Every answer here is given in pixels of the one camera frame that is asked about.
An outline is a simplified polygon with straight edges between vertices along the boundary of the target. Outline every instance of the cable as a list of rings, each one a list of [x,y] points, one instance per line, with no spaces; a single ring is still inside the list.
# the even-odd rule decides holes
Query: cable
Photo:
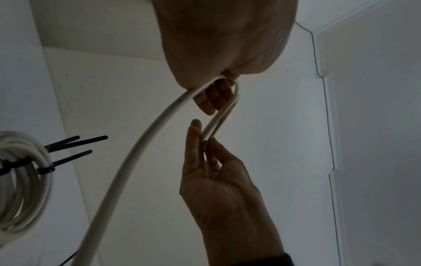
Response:
[[[203,92],[208,86],[218,80],[225,79],[226,77],[220,75],[213,78],[207,84],[202,87],[191,89],[176,99],[165,111],[149,126],[149,128],[143,133],[140,139],[133,146],[130,153],[127,155],[123,164],[120,166],[117,174],[114,177],[108,191],[101,202],[101,205],[92,220],[92,223],[83,238],[82,244],[80,245],[79,251],[73,263],[73,266],[88,266],[98,249],[104,232],[110,222],[113,215],[114,209],[118,203],[118,200],[123,192],[123,189],[133,171],[133,168],[139,161],[142,153],[146,150],[152,139],[158,134],[161,128],[171,119],[171,117],[179,111],[183,106],[187,104],[194,96]],[[235,83],[235,91],[232,98],[224,105],[224,107],[212,118],[209,124],[202,131],[202,140],[206,139],[210,135],[214,135],[226,117],[229,115],[229,111],[239,100],[239,85]]]
[[[0,163],[32,158],[39,168],[52,167],[47,149],[17,132],[0,132]],[[0,176],[0,246],[25,235],[41,217],[50,199],[53,174],[38,174],[28,163]]]

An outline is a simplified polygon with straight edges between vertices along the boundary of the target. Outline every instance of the hand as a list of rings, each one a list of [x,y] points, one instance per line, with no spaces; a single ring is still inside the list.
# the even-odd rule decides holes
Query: hand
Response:
[[[162,46],[183,88],[202,86],[219,74],[236,80],[260,73],[280,56],[291,33],[297,0],[153,0]],[[195,98],[212,115],[229,99],[228,81]]]
[[[244,164],[215,138],[208,142],[205,162],[201,127],[200,121],[193,120],[187,132],[180,195],[202,231],[209,264],[282,255],[278,231]]]

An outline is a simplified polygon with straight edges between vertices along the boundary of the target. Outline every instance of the thick white cable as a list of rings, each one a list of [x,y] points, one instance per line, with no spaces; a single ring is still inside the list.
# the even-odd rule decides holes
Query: thick white cable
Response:
[[[0,132],[2,166],[5,160],[13,163],[26,157],[31,157],[39,168],[52,166],[48,151],[35,139],[22,133]],[[33,228],[48,203],[53,185],[53,174],[37,174],[32,163],[12,171],[0,176],[0,246]]]
[[[120,166],[117,174],[114,177],[108,191],[102,200],[102,203],[92,220],[92,223],[83,238],[82,244],[80,245],[79,252],[73,260],[72,266],[89,266],[91,261],[98,249],[104,232],[107,228],[108,223],[113,215],[114,209],[118,203],[120,195],[133,171],[133,168],[140,159],[142,153],[146,150],[152,139],[158,134],[161,128],[171,119],[171,117],[177,113],[188,101],[194,96],[198,95],[214,81],[225,78],[224,76],[218,76],[209,81],[207,84],[200,88],[188,90],[181,95],[176,101],[174,101],[165,111],[149,126],[149,128],[143,133],[140,139],[133,146],[130,153],[127,155],[123,164]],[[220,125],[225,120],[230,109],[239,100],[239,86],[235,83],[235,91],[233,97],[225,104],[225,106],[212,118],[210,123],[202,131],[202,139],[205,139],[209,135],[214,135]]]

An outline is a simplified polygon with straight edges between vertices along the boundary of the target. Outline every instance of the human hand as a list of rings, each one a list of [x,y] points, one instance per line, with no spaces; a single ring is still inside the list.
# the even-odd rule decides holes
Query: human hand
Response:
[[[297,0],[152,2],[168,65],[186,89],[220,74],[234,81],[268,69],[288,42],[298,5]],[[212,115],[232,96],[228,80],[194,99],[203,112]]]
[[[209,264],[282,255],[278,231],[244,164],[213,137],[205,162],[201,126],[193,120],[187,132],[180,195],[202,231]],[[206,178],[207,168],[211,178]]]

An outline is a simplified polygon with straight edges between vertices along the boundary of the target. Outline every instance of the wrist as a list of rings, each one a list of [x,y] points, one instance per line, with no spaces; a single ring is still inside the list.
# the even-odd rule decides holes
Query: wrist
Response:
[[[276,226],[264,206],[238,211],[203,229],[209,265],[233,265],[284,253]]]

